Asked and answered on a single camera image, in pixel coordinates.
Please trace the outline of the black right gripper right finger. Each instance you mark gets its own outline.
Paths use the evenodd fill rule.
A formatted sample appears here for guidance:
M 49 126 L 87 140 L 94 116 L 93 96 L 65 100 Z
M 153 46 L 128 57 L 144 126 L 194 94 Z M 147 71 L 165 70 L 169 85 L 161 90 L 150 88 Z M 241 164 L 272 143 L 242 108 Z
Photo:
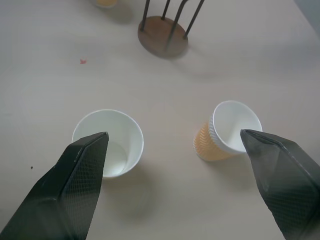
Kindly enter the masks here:
M 320 165 L 296 142 L 243 129 L 258 191 L 285 240 L 320 240 Z

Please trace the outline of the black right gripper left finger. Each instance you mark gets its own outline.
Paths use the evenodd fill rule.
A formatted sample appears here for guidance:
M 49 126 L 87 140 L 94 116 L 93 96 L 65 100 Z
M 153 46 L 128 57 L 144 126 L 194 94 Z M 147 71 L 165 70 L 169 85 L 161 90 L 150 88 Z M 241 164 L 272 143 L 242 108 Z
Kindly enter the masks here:
M 109 135 L 66 147 L 0 232 L 0 240 L 86 240 L 101 192 Z

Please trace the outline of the orange ribbed paper cup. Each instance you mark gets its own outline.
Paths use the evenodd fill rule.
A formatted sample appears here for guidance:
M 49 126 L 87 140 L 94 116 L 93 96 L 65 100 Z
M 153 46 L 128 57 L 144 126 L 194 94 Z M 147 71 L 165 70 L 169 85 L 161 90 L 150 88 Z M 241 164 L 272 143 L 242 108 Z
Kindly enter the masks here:
M 93 5 L 98 8 L 110 9 L 113 8 L 118 0 L 90 0 Z
M 246 129 L 263 130 L 254 111 L 239 101 L 223 101 L 195 135 L 193 148 L 197 156 L 207 162 L 242 155 L 246 149 L 240 133 Z

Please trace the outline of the white paper cup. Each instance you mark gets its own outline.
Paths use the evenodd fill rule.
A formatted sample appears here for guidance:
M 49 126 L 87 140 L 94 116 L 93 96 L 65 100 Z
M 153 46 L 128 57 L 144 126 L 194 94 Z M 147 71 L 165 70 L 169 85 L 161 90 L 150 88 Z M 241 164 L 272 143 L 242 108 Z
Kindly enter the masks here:
M 100 132 L 107 132 L 109 136 L 102 178 L 117 178 L 132 170 L 144 150 L 144 136 L 138 123 L 118 110 L 97 110 L 78 122 L 71 141 Z

